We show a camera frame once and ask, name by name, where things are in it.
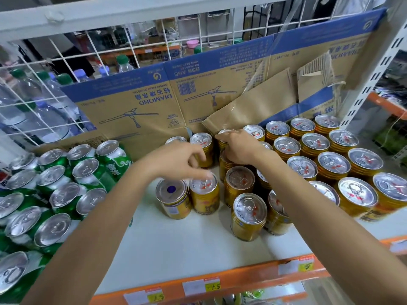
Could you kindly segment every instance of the energy drink can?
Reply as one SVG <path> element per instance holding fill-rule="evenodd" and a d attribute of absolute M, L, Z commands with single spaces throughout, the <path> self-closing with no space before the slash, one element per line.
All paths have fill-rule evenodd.
<path fill-rule="evenodd" d="M 304 134 L 300 140 L 301 155 L 311 159 L 316 158 L 322 152 L 328 151 L 329 140 L 321 134 Z"/>
<path fill-rule="evenodd" d="M 39 226 L 50 218 L 54 213 L 44 207 L 28 207 L 7 224 L 5 233 L 14 243 L 27 247 L 28 249 L 38 249 L 34 243 L 34 235 Z"/>
<path fill-rule="evenodd" d="M 75 166 L 72 174 L 77 183 L 88 189 L 103 188 L 109 192 L 116 182 L 103 164 L 95 158 L 88 158 Z"/>
<path fill-rule="evenodd" d="M 3 277 L 0 303 L 21 303 L 50 260 L 51 257 L 38 251 L 18 251 L 1 259 L 0 272 Z"/>
<path fill-rule="evenodd" d="M 221 131 L 219 131 L 218 134 L 227 133 L 227 132 L 237 132 L 237 130 L 232 129 L 232 128 L 225 128 L 225 129 L 222 129 Z M 219 146 L 219 150 L 222 151 L 222 149 L 226 148 L 227 143 L 225 141 L 218 140 L 218 146 Z"/>
<path fill-rule="evenodd" d="M 179 141 L 179 142 L 188 142 L 188 140 L 186 140 L 186 138 L 182 137 L 182 136 L 175 136 L 175 137 L 171 137 L 170 139 L 168 139 L 165 144 L 170 144 L 173 141 Z"/>
<path fill-rule="evenodd" d="M 44 171 L 53 166 L 64 166 L 68 167 L 69 162 L 66 158 L 66 152 L 62 149 L 53 149 L 45 152 L 38 158 L 38 164 L 41 171 Z"/>
<path fill-rule="evenodd" d="M 378 196 L 372 186 L 357 178 L 340 179 L 334 186 L 338 192 L 339 207 L 349 216 L 358 218 L 371 210 L 378 202 Z"/>
<path fill-rule="evenodd" d="M 360 219 L 377 222 L 407 206 L 407 180 L 391 173 L 380 172 L 373 176 L 373 188 L 379 196 L 379 203 Z"/>
<path fill-rule="evenodd" d="M 13 192 L 22 193 L 26 196 L 32 196 L 48 203 L 48 200 L 40 195 L 37 189 L 38 174 L 34 169 L 24 169 L 14 174 L 7 182 L 7 189 Z"/>
<path fill-rule="evenodd" d="M 229 169 L 236 166 L 239 165 L 227 158 L 225 149 L 223 148 L 219 155 L 219 179 L 222 183 L 225 183 L 225 176 Z"/>
<path fill-rule="evenodd" d="M 28 207 L 41 207 L 43 205 L 44 203 L 41 200 L 18 192 L 0 198 L 0 226 L 7 226 L 20 211 Z"/>
<path fill-rule="evenodd" d="M 45 220 L 34 235 L 34 244 L 44 254 L 54 255 L 81 221 L 59 213 Z"/>
<path fill-rule="evenodd" d="M 315 123 L 304 117 L 296 117 L 290 122 L 290 137 L 300 140 L 302 135 L 313 133 L 315 131 Z"/>
<path fill-rule="evenodd" d="M 259 125 L 250 124 L 243 127 L 243 129 L 251 134 L 258 141 L 264 141 L 266 139 L 266 131 Z"/>
<path fill-rule="evenodd" d="M 198 165 L 201 168 L 210 168 L 213 165 L 213 143 L 212 136 L 207 133 L 197 133 L 189 139 L 189 143 L 201 146 L 205 152 L 205 161 L 202 161 L 199 156 L 195 155 Z"/>
<path fill-rule="evenodd" d="M 184 180 L 162 179 L 155 188 L 155 196 L 170 218 L 182 219 L 191 212 L 188 186 Z"/>
<path fill-rule="evenodd" d="M 339 120 L 333 115 L 317 115 L 314 119 L 315 132 L 324 136 L 335 129 L 339 129 Z"/>
<path fill-rule="evenodd" d="M 271 121 L 266 124 L 266 141 L 273 144 L 274 140 L 278 137 L 288 136 L 290 133 L 290 126 L 281 121 Z"/>
<path fill-rule="evenodd" d="M 213 173 L 208 180 L 190 180 L 189 193 L 197 213 L 209 215 L 219 208 L 219 184 Z"/>
<path fill-rule="evenodd" d="M 353 148 L 348 151 L 351 176 L 368 180 L 383 167 L 383 159 L 376 153 L 362 148 Z"/>
<path fill-rule="evenodd" d="M 99 144 L 96 154 L 99 163 L 106 167 L 115 181 L 118 181 L 133 163 L 116 140 L 107 140 Z"/>
<path fill-rule="evenodd" d="M 11 161 L 8 165 L 12 174 L 16 174 L 23 169 L 34 169 L 37 172 L 40 172 L 38 158 L 35 157 L 34 153 L 27 153 L 24 155 L 17 156 Z"/>
<path fill-rule="evenodd" d="M 254 241 L 266 223 L 267 206 L 258 195 L 244 193 L 236 197 L 231 212 L 230 228 L 242 241 Z"/>
<path fill-rule="evenodd" d="M 76 204 L 76 211 L 85 219 L 95 206 L 105 199 L 107 192 L 103 188 L 94 188 L 82 195 Z"/>
<path fill-rule="evenodd" d="M 282 236 L 287 233 L 293 225 L 292 220 L 284 211 L 284 207 L 277 199 L 276 193 L 272 190 L 268 196 L 269 210 L 264 229 L 274 236 Z"/>
<path fill-rule="evenodd" d="M 348 151 L 359 144 L 359 139 L 344 129 L 332 130 L 328 136 L 330 142 L 329 150 L 343 156 L 348 155 Z"/>
<path fill-rule="evenodd" d="M 58 187 L 50 196 L 53 211 L 56 214 L 67 213 L 72 219 L 81 219 L 76 211 L 77 204 L 87 191 L 85 186 L 76 183 L 67 183 Z"/>
<path fill-rule="evenodd" d="M 64 166 L 53 166 L 43 171 L 39 175 L 37 182 L 37 187 L 41 194 L 49 199 L 55 190 L 62 185 L 72 182 L 71 178 L 65 174 L 66 169 Z"/>
<path fill-rule="evenodd" d="M 287 160 L 287 165 L 307 181 L 317 179 L 317 165 L 307 157 L 293 156 Z"/>
<path fill-rule="evenodd" d="M 262 144 L 266 149 L 273 150 L 273 147 L 270 143 L 265 141 L 259 141 L 259 143 Z"/>
<path fill-rule="evenodd" d="M 69 165 L 74 168 L 79 162 L 87 158 L 96 158 L 96 149 L 89 144 L 80 144 L 72 149 L 66 155 Z"/>
<path fill-rule="evenodd" d="M 256 169 L 256 175 L 257 175 L 257 180 L 260 183 L 260 186 L 263 189 L 268 189 L 271 190 L 272 186 L 270 185 L 270 183 L 266 180 L 266 178 L 264 177 L 264 175 L 262 175 L 262 173 L 260 172 L 259 169 Z"/>
<path fill-rule="evenodd" d="M 323 152 L 315 160 L 318 168 L 318 180 L 334 184 L 346 177 L 350 170 L 349 161 L 342 155 L 334 152 Z"/>
<path fill-rule="evenodd" d="M 313 187 L 315 187 L 321 194 L 323 194 L 325 197 L 327 197 L 329 200 L 334 202 L 337 206 L 339 206 L 340 200 L 338 193 L 334 188 L 324 182 L 320 181 L 309 181 Z"/>
<path fill-rule="evenodd" d="M 274 151 L 287 162 L 290 157 L 300 154 L 301 144 L 292 137 L 279 137 L 274 140 Z"/>
<path fill-rule="evenodd" d="M 254 174 L 249 168 L 236 166 L 226 173 L 225 182 L 225 204 L 232 208 L 238 195 L 251 193 L 254 187 Z"/>

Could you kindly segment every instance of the sprite can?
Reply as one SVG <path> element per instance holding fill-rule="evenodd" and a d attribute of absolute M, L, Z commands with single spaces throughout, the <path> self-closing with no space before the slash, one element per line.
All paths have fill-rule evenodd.
<path fill-rule="evenodd" d="M 108 140 L 96 148 L 101 163 L 106 165 L 115 180 L 119 180 L 133 163 L 116 140 Z"/>
<path fill-rule="evenodd" d="M 85 186 L 76 183 L 62 185 L 50 197 L 52 209 L 56 214 L 67 213 L 72 219 L 81 219 L 81 216 L 76 211 L 77 204 L 87 191 L 88 189 Z"/>
<path fill-rule="evenodd" d="M 19 192 L 26 196 L 32 196 L 48 203 L 48 200 L 40 195 L 37 189 L 38 174 L 34 169 L 24 169 L 14 174 L 7 182 L 7 188 L 13 192 Z"/>
<path fill-rule="evenodd" d="M 41 207 L 44 203 L 33 196 L 25 196 L 18 192 L 0 198 L 0 226 L 7 226 L 20 211 L 35 205 Z"/>
<path fill-rule="evenodd" d="M 74 168 L 79 162 L 87 158 L 96 158 L 96 150 L 89 144 L 80 144 L 72 149 L 66 155 L 69 165 Z"/>
<path fill-rule="evenodd" d="M 59 213 L 45 220 L 35 232 L 34 243 L 44 254 L 53 255 L 79 225 L 67 213 Z"/>
<path fill-rule="evenodd" d="M 19 304 L 50 260 L 38 251 L 4 257 L 0 261 L 0 303 Z"/>
<path fill-rule="evenodd" d="M 45 207 L 28 207 L 7 224 L 5 233 L 11 240 L 28 249 L 38 249 L 34 244 L 34 235 L 39 226 L 54 213 Z"/>
<path fill-rule="evenodd" d="M 53 166 L 68 167 L 68 159 L 66 158 L 66 152 L 62 149 L 53 149 L 45 152 L 38 158 L 38 164 L 41 171 L 47 170 Z"/>
<path fill-rule="evenodd" d="M 0 259 L 16 251 L 26 251 L 23 246 L 14 244 L 3 229 L 0 229 Z"/>
<path fill-rule="evenodd" d="M 81 161 L 72 171 L 77 183 L 88 189 L 103 188 L 109 192 L 116 184 L 106 167 L 95 158 Z"/>
<path fill-rule="evenodd" d="M 84 194 L 76 205 L 76 211 L 85 219 L 95 206 L 105 199 L 107 192 L 103 188 L 94 188 Z"/>
<path fill-rule="evenodd" d="M 35 157 L 34 153 L 17 156 L 11 161 L 8 167 L 13 174 L 20 172 L 23 169 L 34 169 L 37 172 L 41 171 L 38 164 L 38 158 Z"/>
<path fill-rule="evenodd" d="M 72 182 L 71 178 L 66 174 L 67 171 L 64 166 L 49 167 L 39 175 L 37 188 L 44 197 L 49 199 L 56 189 Z"/>

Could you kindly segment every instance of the white shelf surface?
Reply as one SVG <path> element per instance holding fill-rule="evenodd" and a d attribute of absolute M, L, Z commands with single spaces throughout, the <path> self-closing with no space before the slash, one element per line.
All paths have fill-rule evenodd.
<path fill-rule="evenodd" d="M 213 172 L 218 175 L 219 169 Z M 184 219 L 171 219 L 155 198 L 158 181 L 148 186 L 96 294 L 311 253 L 295 227 L 284 236 L 262 231 L 253 242 L 240 241 L 231 232 L 231 210 L 223 203 L 211 215 L 191 211 Z M 407 235 L 407 209 L 381 222 L 358 222 L 379 240 Z"/>

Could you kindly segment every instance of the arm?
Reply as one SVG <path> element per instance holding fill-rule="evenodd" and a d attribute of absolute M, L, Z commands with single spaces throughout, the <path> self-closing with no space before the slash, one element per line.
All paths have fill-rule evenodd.
<path fill-rule="evenodd" d="M 405 304 L 407 268 L 367 230 L 246 132 L 215 137 L 229 143 L 230 160 L 261 171 L 304 241 L 355 303 Z"/>
<path fill-rule="evenodd" d="M 189 143 L 170 143 L 135 162 L 74 230 L 33 284 L 21 305 L 87 305 L 112 263 L 148 184 L 157 177 L 206 179 L 192 156 L 205 153 Z"/>

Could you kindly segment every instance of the barcode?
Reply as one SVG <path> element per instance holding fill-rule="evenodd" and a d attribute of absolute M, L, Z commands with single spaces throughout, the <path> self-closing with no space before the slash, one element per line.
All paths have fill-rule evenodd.
<path fill-rule="evenodd" d="M 171 215 L 180 214 L 180 213 L 178 212 L 177 207 L 165 207 L 165 209 L 166 209 L 167 212 L 168 212 L 169 214 L 171 214 Z"/>
<path fill-rule="evenodd" d="M 195 93 L 197 90 L 195 88 L 195 81 L 188 81 L 184 83 L 178 84 L 178 90 L 180 91 L 181 95 L 187 95 L 191 93 Z"/>

